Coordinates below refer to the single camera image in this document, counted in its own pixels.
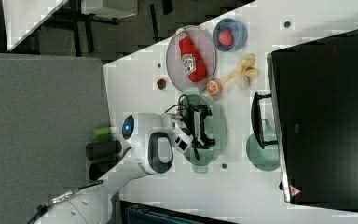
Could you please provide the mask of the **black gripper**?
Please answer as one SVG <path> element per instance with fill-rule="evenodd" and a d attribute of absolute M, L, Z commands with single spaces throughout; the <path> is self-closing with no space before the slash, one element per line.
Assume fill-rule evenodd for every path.
<path fill-rule="evenodd" d="M 188 126 L 193 135 L 192 147 L 197 149 L 209 149 L 215 146 L 215 140 L 205 133 L 204 121 L 212 115 L 212 110 L 207 105 L 191 105 L 188 113 Z"/>

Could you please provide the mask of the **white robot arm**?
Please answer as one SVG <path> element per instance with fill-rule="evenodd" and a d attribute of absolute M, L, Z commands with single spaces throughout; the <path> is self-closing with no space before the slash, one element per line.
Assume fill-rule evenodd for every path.
<path fill-rule="evenodd" d="M 183 112 L 127 116 L 121 128 L 126 148 L 119 162 L 95 182 L 39 206 L 27 224 L 107 224 L 112 219 L 112 196 L 129 182 L 168 172 L 175 152 L 198 161 L 202 150 L 215 146 L 204 131 L 212 110 L 207 105 L 182 108 Z"/>

